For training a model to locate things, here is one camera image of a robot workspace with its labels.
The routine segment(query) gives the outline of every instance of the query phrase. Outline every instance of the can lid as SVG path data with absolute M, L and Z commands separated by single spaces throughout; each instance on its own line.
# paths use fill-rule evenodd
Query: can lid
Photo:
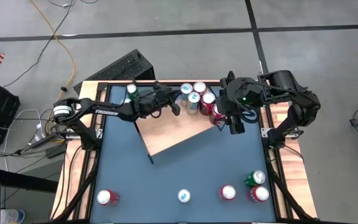
M 213 93 L 205 93 L 203 95 L 203 101 L 205 103 L 212 103 L 215 100 L 215 95 Z
M 181 189 L 178 193 L 178 199 L 180 202 L 186 203 L 190 200 L 190 191 L 187 189 Z
M 263 184 L 265 182 L 265 174 L 260 170 L 255 170 L 254 180 L 257 184 Z
M 206 85 L 203 82 L 196 82 L 193 85 L 193 89 L 194 89 L 194 91 L 201 93 L 206 90 Z
M 108 190 L 101 190 L 98 193 L 97 200 L 102 205 L 107 204 L 110 201 L 110 192 Z
M 185 83 L 180 87 L 180 91 L 184 94 L 189 94 L 193 91 L 193 87 L 190 83 Z
M 220 114 L 220 113 L 218 112 L 218 106 L 217 106 L 217 105 L 214 105 L 214 111 L 215 111 L 215 113 Z
M 225 185 L 222 189 L 222 194 L 226 199 L 233 199 L 236 196 L 236 190 L 231 185 Z
M 134 85 L 134 84 L 129 84 L 128 86 L 127 86 L 127 91 L 128 91 L 128 93 L 134 93 L 135 91 L 136 91 L 136 86 Z
M 255 190 L 256 197 L 261 201 L 266 201 L 269 198 L 269 192 L 265 187 L 259 186 Z
M 190 103 L 197 103 L 200 101 L 200 94 L 196 93 L 196 92 L 191 92 L 189 93 L 189 95 L 187 96 L 187 99 Z

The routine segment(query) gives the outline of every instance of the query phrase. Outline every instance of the white cable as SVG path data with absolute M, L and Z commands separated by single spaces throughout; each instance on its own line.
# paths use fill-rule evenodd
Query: white cable
M 12 121 L 11 125 L 9 125 L 9 128 L 7 130 L 7 133 L 6 133 L 6 137 L 5 137 L 5 146 L 4 146 L 4 154 L 6 152 L 6 146 L 7 146 L 7 137 L 9 135 L 9 131 L 11 130 L 11 127 L 13 125 L 13 123 L 15 123 L 16 119 L 20 116 L 20 114 L 22 114 L 23 112 L 26 112 L 26 111 L 36 111 L 37 114 L 38 114 L 38 119 L 39 119 L 39 123 L 41 125 L 41 130 L 42 130 L 42 123 L 41 123 L 41 116 L 40 116 L 40 112 L 37 110 L 37 109 L 28 109 L 28 110 L 22 110 L 16 117 L 15 119 Z M 6 171 L 9 171 L 9 169 L 7 168 L 7 159 L 6 157 L 4 157 L 4 160 L 5 160 L 5 168 L 6 168 Z

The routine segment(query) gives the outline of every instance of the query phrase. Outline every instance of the green soda can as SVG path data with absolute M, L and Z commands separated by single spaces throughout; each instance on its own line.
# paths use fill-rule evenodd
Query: green soda can
M 139 91 L 137 90 L 137 87 L 134 84 L 129 84 L 127 86 L 127 92 L 131 100 L 134 100 L 137 97 L 139 97 Z
M 265 174 L 260 170 L 252 171 L 249 175 L 244 177 L 244 183 L 248 187 L 255 187 L 265 182 Z

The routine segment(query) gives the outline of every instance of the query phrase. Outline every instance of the blue-gray tabletop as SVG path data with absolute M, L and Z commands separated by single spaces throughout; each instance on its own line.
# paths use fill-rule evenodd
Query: blue-gray tabletop
M 218 87 L 212 89 L 219 94 Z M 123 86 L 113 86 L 109 100 L 120 103 L 124 95 Z M 154 165 L 134 123 L 107 117 L 92 223 L 275 221 L 272 197 L 252 202 L 243 183 L 253 170 L 267 171 L 258 124 L 246 124 L 246 132 L 237 135 L 231 135 L 228 127 L 222 131 L 213 127 L 154 155 L 153 160 Z M 224 184 L 236 189 L 234 200 L 219 198 Z M 270 191 L 268 179 L 263 186 Z M 102 189 L 118 192 L 119 203 L 100 205 L 96 196 Z M 190 191 L 188 203 L 178 200 L 181 189 Z

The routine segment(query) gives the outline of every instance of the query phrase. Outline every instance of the wooden frame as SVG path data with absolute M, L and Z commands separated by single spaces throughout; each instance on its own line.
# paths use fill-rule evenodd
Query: wooden frame
M 106 94 L 105 89 L 101 92 L 100 99 L 96 99 L 99 85 L 108 84 L 108 83 L 110 83 L 110 84 L 115 84 L 115 83 L 116 84 L 126 84 L 126 83 L 131 83 L 131 82 L 132 81 L 129 81 L 129 80 L 125 80 L 125 81 L 85 81 L 82 84 L 80 98 L 90 98 L 92 100 L 103 101 L 105 98 L 104 96 Z M 153 83 L 153 82 L 154 81 L 149 81 L 149 80 L 148 81 L 138 81 L 138 83 Z M 186 83 L 186 82 L 219 83 L 219 80 L 160 80 L 159 82 L 161 82 L 161 83 Z M 272 116 L 273 116 L 273 121 L 274 121 L 275 126 L 278 126 L 287 117 L 287 109 L 288 109 L 288 103 L 279 103 L 277 105 L 271 106 Z M 85 125 L 90 126 L 92 117 L 93 117 L 92 114 L 88 114 L 86 116 L 83 116 L 81 118 L 81 121 Z M 262 108 L 262 119 L 263 119 L 264 123 L 266 124 L 265 126 L 267 127 L 268 126 L 267 125 L 267 117 L 266 117 L 266 111 L 264 110 L 264 108 Z M 100 115 L 98 115 L 96 117 L 96 120 L 99 121 L 99 124 L 100 124 L 102 117 Z M 294 148 L 298 152 L 300 152 L 300 147 L 299 147 L 297 140 L 287 140 L 286 144 L 288 146 Z M 57 209 L 57 212 L 56 212 L 55 216 L 51 217 L 51 218 L 55 218 L 55 217 L 59 216 L 59 214 L 61 214 L 61 212 L 64 210 L 65 204 L 66 204 L 65 196 L 68 194 L 68 202 L 67 202 L 67 204 L 68 204 L 78 190 L 78 186 L 80 183 L 80 176 L 81 176 L 82 168 L 83 168 L 83 164 L 84 164 L 85 151 L 79 151 L 77 153 L 76 157 L 74 158 L 70 180 L 68 180 L 68 169 L 70 166 L 70 162 L 73 159 L 74 152 L 76 151 L 76 149 L 79 146 L 80 146 L 80 140 L 72 140 L 68 143 L 67 153 L 66 153 L 66 158 L 65 158 L 65 170 L 62 170 L 62 172 L 65 172 L 64 189 L 62 190 L 63 175 L 61 175 L 60 180 L 59 180 L 58 190 L 57 190 L 56 196 L 55 196 L 55 202 L 53 204 L 53 210 L 52 210 L 54 212 Z M 274 159 L 274 155 L 272 153 L 270 153 L 270 158 Z M 303 207 L 305 212 L 308 213 L 309 215 L 311 215 L 312 217 L 315 217 L 316 211 L 314 209 L 314 203 L 313 203 L 313 199 L 311 197 L 308 179 L 306 176 L 306 171 L 305 171 L 305 167 L 302 163 L 302 160 L 297 155 L 294 155 L 291 152 L 283 150 L 283 149 L 281 150 L 281 160 L 282 160 L 282 166 L 283 166 L 283 170 L 285 173 L 285 181 L 287 183 L 288 190 L 294 196 L 296 201 Z M 91 166 L 93 165 L 93 162 L 94 162 L 94 152 L 91 152 L 91 155 L 90 155 L 89 161 L 88 161 L 87 173 L 90 171 Z M 273 161 L 272 164 L 273 164 L 273 167 L 275 169 L 277 169 L 277 165 L 278 165 L 277 160 Z M 68 181 L 70 181 L 70 189 L 67 192 Z M 280 216 L 282 218 L 287 218 L 286 213 L 285 213 L 286 208 L 285 208 L 284 199 L 283 199 L 281 192 L 277 189 L 277 187 L 276 187 L 276 192 L 277 192 L 278 209 L 280 211 Z M 62 196 L 60 205 L 58 206 L 58 202 L 59 202 L 59 198 L 60 198 L 61 194 L 63 194 L 63 196 Z M 86 213 L 89 194 L 90 193 L 89 193 L 89 187 L 88 187 L 87 191 L 84 193 L 83 198 L 81 200 L 80 212 L 78 214 L 78 217 L 76 217 L 76 218 L 80 218 L 80 219 L 86 218 L 85 213 Z

